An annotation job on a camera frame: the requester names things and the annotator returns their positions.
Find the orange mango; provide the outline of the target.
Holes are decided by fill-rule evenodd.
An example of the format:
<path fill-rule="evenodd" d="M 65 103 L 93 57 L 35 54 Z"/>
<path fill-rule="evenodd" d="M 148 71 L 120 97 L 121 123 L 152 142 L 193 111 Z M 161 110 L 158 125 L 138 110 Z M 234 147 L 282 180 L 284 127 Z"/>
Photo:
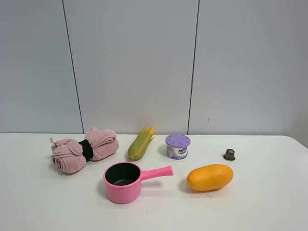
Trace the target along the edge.
<path fill-rule="evenodd" d="M 187 176 L 188 186 L 195 191 L 218 190 L 233 179 L 233 170 L 223 164 L 212 164 L 192 170 Z"/>

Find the toy corn cob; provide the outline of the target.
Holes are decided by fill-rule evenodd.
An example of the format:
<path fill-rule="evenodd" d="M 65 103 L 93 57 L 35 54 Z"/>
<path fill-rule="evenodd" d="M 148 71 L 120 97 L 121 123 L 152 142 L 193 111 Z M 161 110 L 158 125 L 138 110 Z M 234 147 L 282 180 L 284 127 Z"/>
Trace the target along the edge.
<path fill-rule="evenodd" d="M 154 128 L 148 127 L 141 130 L 134 142 L 128 149 L 128 158 L 130 161 L 138 161 L 143 158 L 145 152 L 154 138 Z"/>

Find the purple lidded air freshener can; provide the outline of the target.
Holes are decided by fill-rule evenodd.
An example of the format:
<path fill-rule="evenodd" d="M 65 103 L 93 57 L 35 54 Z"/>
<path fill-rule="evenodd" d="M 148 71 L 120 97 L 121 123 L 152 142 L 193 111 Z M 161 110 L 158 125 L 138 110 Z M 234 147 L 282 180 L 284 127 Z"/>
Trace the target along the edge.
<path fill-rule="evenodd" d="M 171 134 L 165 139 L 167 145 L 167 156 L 175 159 L 182 160 L 188 155 L 188 147 L 191 140 L 188 136 L 183 134 Z"/>

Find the pink saucepan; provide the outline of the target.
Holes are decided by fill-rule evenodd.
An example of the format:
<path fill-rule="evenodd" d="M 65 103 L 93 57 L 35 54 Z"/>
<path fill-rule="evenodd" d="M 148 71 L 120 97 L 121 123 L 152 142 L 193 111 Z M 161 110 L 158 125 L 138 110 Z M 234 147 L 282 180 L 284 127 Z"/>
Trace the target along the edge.
<path fill-rule="evenodd" d="M 132 162 L 121 162 L 108 167 L 104 172 L 103 180 L 111 202 L 128 204 L 139 197 L 143 180 L 173 175 L 171 166 L 142 170 Z"/>

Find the black band on towel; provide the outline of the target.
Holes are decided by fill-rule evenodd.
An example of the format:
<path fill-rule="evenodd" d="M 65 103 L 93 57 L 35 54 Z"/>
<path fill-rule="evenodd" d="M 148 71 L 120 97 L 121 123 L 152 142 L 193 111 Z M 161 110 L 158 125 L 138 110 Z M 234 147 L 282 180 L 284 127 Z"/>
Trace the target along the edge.
<path fill-rule="evenodd" d="M 88 140 L 80 141 L 79 144 L 82 146 L 82 154 L 85 157 L 86 161 L 90 161 L 94 154 L 93 154 L 93 148 L 91 147 Z"/>

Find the brown coffee capsule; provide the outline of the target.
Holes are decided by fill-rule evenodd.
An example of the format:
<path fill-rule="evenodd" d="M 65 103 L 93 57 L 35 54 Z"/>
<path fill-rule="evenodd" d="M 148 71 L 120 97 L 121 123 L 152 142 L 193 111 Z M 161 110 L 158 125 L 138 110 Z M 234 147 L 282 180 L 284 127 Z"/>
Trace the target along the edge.
<path fill-rule="evenodd" d="M 234 161 L 235 160 L 235 151 L 233 149 L 227 149 L 223 158 L 227 161 Z"/>

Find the rolled pink towel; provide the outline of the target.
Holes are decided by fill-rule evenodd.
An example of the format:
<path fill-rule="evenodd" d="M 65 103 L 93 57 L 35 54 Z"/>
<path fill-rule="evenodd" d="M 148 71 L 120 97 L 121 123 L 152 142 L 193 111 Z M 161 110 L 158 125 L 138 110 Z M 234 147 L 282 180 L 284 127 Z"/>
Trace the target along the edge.
<path fill-rule="evenodd" d="M 90 162 L 101 161 L 113 154 L 119 148 L 116 133 L 112 130 L 98 130 L 96 127 L 86 131 L 84 140 L 88 140 L 93 148 L 93 158 Z M 65 174 L 75 174 L 85 167 L 87 161 L 82 154 L 82 146 L 74 139 L 54 141 L 52 144 L 51 160 L 59 171 Z"/>

